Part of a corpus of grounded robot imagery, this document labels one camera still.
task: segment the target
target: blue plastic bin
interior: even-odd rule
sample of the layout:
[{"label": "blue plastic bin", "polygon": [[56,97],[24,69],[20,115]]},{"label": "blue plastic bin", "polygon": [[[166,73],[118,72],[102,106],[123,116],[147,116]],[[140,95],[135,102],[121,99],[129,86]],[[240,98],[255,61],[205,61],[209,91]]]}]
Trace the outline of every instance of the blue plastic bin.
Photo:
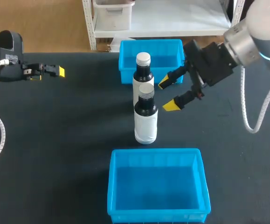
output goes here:
[{"label": "blue plastic bin", "polygon": [[210,213],[199,149],[120,149],[111,156],[113,223],[204,222]]},{"label": "blue plastic bin", "polygon": [[151,56],[151,71],[154,83],[159,83],[169,71],[184,65],[185,56],[181,40],[136,40],[122,41],[119,51],[119,70],[122,84],[131,84],[136,71],[136,56],[147,52]]}]

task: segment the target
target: bottle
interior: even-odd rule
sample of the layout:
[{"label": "bottle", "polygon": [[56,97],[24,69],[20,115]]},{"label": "bottle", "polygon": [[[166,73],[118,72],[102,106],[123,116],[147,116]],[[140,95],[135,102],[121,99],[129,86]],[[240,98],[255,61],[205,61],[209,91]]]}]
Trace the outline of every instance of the bottle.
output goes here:
[{"label": "bottle", "polygon": [[154,103],[154,86],[143,83],[139,87],[135,111],[135,138],[141,144],[153,143],[157,138],[158,108]]},{"label": "bottle", "polygon": [[150,55],[146,52],[137,54],[136,63],[137,70],[133,75],[133,105],[138,102],[139,86],[142,83],[150,83],[154,85],[154,77],[150,72]]}]

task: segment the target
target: bottle cap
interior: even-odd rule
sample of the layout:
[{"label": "bottle cap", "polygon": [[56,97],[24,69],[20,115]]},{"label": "bottle cap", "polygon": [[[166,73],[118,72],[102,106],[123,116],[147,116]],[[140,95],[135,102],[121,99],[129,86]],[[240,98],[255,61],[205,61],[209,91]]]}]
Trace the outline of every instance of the bottle cap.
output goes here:
[{"label": "bottle cap", "polygon": [[143,83],[139,86],[139,97],[150,99],[154,96],[154,86],[150,83]]},{"label": "bottle cap", "polygon": [[137,57],[136,57],[137,65],[144,67],[144,66],[150,65],[150,62],[151,62],[150,54],[146,52],[141,52],[137,54]]}]

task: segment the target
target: black mat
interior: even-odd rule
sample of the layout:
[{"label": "black mat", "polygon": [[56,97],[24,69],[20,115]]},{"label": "black mat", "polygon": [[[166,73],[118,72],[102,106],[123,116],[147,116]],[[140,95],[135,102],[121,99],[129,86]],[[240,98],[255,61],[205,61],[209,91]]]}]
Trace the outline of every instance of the black mat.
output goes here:
[{"label": "black mat", "polygon": [[[120,84],[117,54],[28,54],[58,63],[65,79],[0,83],[7,141],[0,156],[0,224],[108,224],[112,149],[134,139],[132,87]],[[254,126],[270,88],[262,63],[246,72]],[[160,107],[190,82],[156,90]],[[201,150],[212,212],[208,224],[270,223],[270,107],[258,134],[242,122],[240,74],[205,91],[182,112],[159,110],[158,137],[146,147]]]}]

